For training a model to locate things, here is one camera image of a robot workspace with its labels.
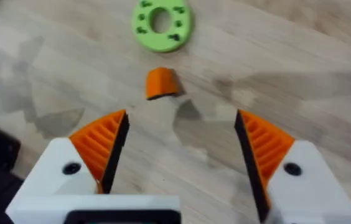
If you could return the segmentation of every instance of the black screw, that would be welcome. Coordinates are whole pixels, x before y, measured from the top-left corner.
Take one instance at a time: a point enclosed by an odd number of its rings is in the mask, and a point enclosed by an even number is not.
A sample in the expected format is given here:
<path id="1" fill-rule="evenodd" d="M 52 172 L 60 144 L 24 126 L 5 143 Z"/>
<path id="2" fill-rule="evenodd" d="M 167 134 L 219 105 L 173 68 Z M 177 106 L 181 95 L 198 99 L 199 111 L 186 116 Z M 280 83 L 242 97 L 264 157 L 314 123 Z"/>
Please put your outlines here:
<path id="1" fill-rule="evenodd" d="M 147 31 L 144 30 L 142 27 L 138 27 L 138 28 L 137 28 L 137 33 L 138 33 L 138 34 L 146 34 Z"/>
<path id="2" fill-rule="evenodd" d="M 147 1 L 141 1 L 141 7 L 148 7 L 148 6 L 152 6 L 152 3 Z"/>
<path id="3" fill-rule="evenodd" d="M 82 165 L 80 165 L 80 163 L 78 162 L 71 162 L 66 164 L 63 169 L 62 172 L 65 175 L 72 175 L 72 174 L 76 174 L 80 168 L 82 168 Z"/>
<path id="4" fill-rule="evenodd" d="M 173 40 L 179 41 L 180 40 L 180 35 L 178 35 L 178 34 L 169 35 L 169 39 L 173 39 Z"/>
<path id="5" fill-rule="evenodd" d="M 174 11 L 177 11 L 179 14 L 183 14 L 185 12 L 184 7 L 173 7 Z"/>
<path id="6" fill-rule="evenodd" d="M 283 166 L 283 169 L 290 175 L 299 176 L 302 174 L 300 166 L 294 162 L 288 162 Z"/>
<path id="7" fill-rule="evenodd" d="M 182 22 L 181 21 L 176 21 L 175 22 L 175 26 L 176 27 L 181 27 L 182 26 Z"/>

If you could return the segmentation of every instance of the orange gripper pad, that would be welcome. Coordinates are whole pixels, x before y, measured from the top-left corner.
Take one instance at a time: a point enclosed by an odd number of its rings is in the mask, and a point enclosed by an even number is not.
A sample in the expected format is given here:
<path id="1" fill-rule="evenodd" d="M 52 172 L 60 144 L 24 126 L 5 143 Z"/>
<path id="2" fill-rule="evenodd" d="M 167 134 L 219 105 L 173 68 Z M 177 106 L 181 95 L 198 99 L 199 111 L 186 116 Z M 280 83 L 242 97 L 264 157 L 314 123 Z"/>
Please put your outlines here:
<path id="1" fill-rule="evenodd" d="M 294 138 L 262 118 L 240 110 L 261 183 L 266 187 Z"/>
<path id="2" fill-rule="evenodd" d="M 146 99 L 155 100 L 163 96 L 175 95 L 179 91 L 172 70 L 156 68 L 146 77 Z"/>
<path id="3" fill-rule="evenodd" d="M 96 180 L 101 181 L 105 174 L 124 117 L 127 117 L 126 110 L 119 110 L 90 123 L 69 137 Z"/>

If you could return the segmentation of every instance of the green disc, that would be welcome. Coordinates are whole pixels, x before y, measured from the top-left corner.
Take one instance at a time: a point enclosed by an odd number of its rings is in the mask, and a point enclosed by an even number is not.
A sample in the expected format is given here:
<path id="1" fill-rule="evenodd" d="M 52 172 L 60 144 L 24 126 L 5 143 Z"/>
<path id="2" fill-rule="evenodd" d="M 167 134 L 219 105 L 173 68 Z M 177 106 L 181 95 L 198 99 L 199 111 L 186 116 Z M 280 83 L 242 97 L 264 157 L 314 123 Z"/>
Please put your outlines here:
<path id="1" fill-rule="evenodd" d="M 163 33 L 152 29 L 160 10 L 170 14 L 171 23 Z M 133 13 L 133 32 L 143 46 L 155 52 L 170 52 L 187 41 L 192 30 L 191 11 L 183 0 L 139 0 Z"/>

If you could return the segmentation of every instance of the orange object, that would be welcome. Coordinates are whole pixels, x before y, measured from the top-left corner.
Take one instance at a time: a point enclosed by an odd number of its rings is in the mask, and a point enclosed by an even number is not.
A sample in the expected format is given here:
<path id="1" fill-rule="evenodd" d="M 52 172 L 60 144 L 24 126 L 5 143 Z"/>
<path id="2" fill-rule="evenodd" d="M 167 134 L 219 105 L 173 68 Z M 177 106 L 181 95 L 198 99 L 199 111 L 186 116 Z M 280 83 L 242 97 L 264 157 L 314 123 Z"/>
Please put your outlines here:
<path id="1" fill-rule="evenodd" d="M 148 73 L 146 77 L 147 100 L 175 95 L 178 91 L 179 87 L 172 70 L 159 67 Z"/>
<path id="2" fill-rule="evenodd" d="M 93 177 L 109 193 L 129 129 L 126 110 L 100 118 L 69 138 Z"/>
<path id="3" fill-rule="evenodd" d="M 267 184 L 288 153 L 294 138 L 271 123 L 243 110 L 239 110 L 236 115 L 235 129 L 262 222 L 271 206 L 266 193 Z"/>
<path id="4" fill-rule="evenodd" d="M 247 130 L 261 180 L 263 185 L 267 186 L 272 174 L 292 146 L 294 138 L 252 113 L 243 110 L 239 113 Z"/>

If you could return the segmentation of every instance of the wood grain surface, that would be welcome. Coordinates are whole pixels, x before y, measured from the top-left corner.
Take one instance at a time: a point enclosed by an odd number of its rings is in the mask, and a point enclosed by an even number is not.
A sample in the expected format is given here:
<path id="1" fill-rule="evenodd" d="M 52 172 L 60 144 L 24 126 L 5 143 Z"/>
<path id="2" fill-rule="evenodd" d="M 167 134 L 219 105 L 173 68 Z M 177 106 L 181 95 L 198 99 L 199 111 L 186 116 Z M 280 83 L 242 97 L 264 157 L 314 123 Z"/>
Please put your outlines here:
<path id="1" fill-rule="evenodd" d="M 169 54 L 136 42 L 136 3 L 0 1 L 0 128 L 23 144 L 14 173 L 52 138 L 126 109 L 114 194 L 180 195 L 185 223 L 257 223 L 241 108 L 314 142 L 351 198 L 351 1 L 188 0 L 192 37 Z M 145 100 L 158 66 L 184 95 Z"/>

